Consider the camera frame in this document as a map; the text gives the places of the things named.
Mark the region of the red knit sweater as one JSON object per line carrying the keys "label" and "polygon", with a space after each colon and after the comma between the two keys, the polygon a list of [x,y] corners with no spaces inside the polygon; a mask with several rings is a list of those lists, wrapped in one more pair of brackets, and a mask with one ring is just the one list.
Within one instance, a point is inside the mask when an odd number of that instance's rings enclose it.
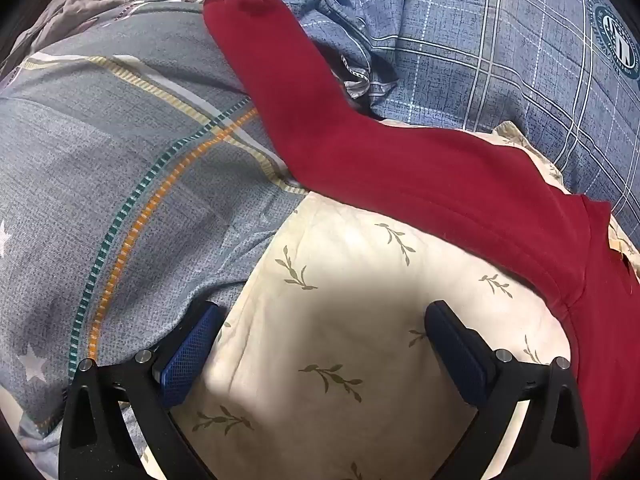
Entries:
{"label": "red knit sweater", "polygon": [[294,179],[472,252],[542,297],[570,341],[593,478],[639,435],[639,283],[611,209],[544,182],[518,148],[353,110],[281,0],[207,0],[204,20]]}

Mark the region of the cream leaf-print bed sheet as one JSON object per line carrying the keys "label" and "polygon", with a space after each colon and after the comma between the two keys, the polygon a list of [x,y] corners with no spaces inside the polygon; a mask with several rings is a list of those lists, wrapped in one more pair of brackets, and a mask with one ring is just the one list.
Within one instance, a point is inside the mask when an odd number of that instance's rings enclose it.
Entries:
{"label": "cream leaf-print bed sheet", "polygon": [[[518,148],[544,182],[572,194],[514,125],[470,134]],[[639,237],[612,210],[608,239],[639,283]],[[426,308],[439,299],[490,348],[535,364],[562,356],[573,372],[567,334],[526,281],[310,190],[229,307],[179,425],[221,479],[434,474],[475,413],[425,333]]]}

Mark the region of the grey-blue striped star quilt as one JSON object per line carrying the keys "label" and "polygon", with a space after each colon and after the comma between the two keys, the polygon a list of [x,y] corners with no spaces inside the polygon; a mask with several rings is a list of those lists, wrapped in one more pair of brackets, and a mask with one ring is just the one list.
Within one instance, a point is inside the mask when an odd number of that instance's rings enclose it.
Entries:
{"label": "grey-blue striped star quilt", "polygon": [[1,85],[1,385],[58,474],[79,362],[126,361],[194,300],[231,307],[304,198],[205,26],[142,0]]}

